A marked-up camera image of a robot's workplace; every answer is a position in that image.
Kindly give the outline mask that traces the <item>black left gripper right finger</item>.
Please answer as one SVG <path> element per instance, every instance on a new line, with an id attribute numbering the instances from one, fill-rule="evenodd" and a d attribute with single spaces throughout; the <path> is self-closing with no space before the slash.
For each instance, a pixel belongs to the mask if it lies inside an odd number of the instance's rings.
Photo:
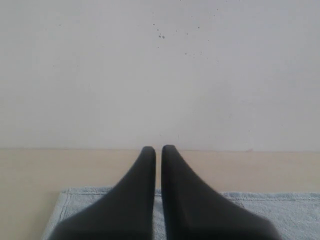
<path id="1" fill-rule="evenodd" d="M 173 145 L 161 153 L 161 195 L 168 240 L 276 240 L 267 219 L 206 184 Z"/>

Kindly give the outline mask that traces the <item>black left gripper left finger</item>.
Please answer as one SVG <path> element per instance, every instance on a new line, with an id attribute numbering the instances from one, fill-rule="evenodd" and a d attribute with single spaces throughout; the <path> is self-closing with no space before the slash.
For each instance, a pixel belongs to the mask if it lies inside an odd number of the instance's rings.
<path id="1" fill-rule="evenodd" d="M 125 176 L 94 204 L 60 222 L 51 240 L 151 240 L 156 152 L 142 148 Z"/>

